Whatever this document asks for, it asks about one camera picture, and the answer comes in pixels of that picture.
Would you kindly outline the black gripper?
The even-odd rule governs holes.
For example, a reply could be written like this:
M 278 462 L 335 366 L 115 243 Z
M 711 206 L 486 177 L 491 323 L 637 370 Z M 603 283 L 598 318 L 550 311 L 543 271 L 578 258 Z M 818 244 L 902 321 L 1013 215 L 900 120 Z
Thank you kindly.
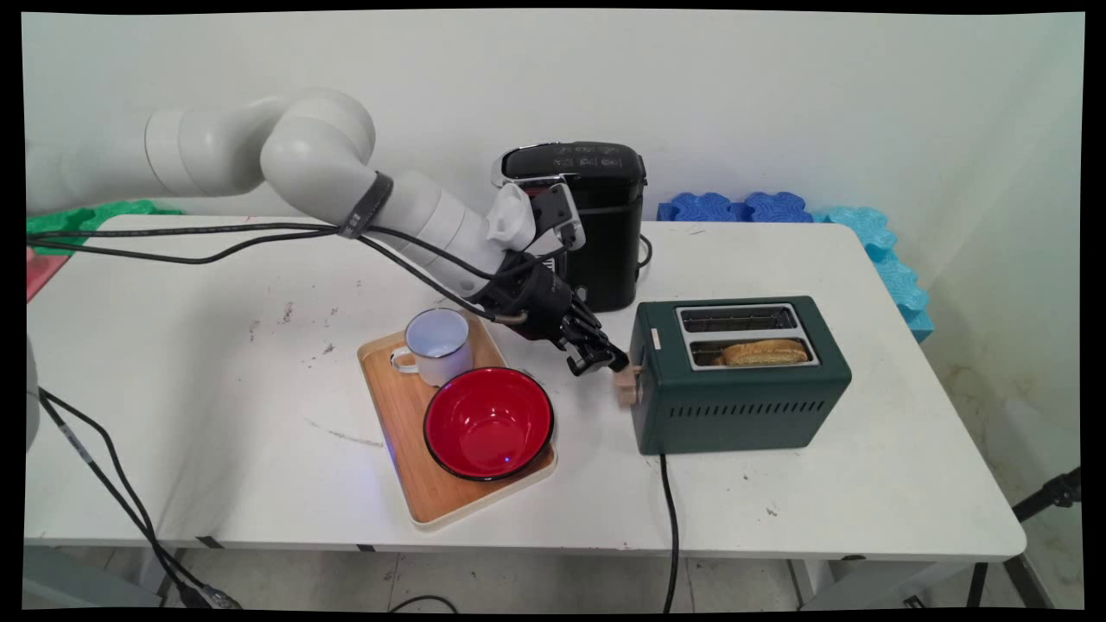
M 510 330 L 529 341 L 570 346 L 566 359 L 574 377 L 609 369 L 623 371 L 629 357 L 604 334 L 596 315 L 572 294 L 556 272 L 525 252 L 507 252 L 495 278 L 471 296 L 471 303 L 493 317 L 518 318 Z

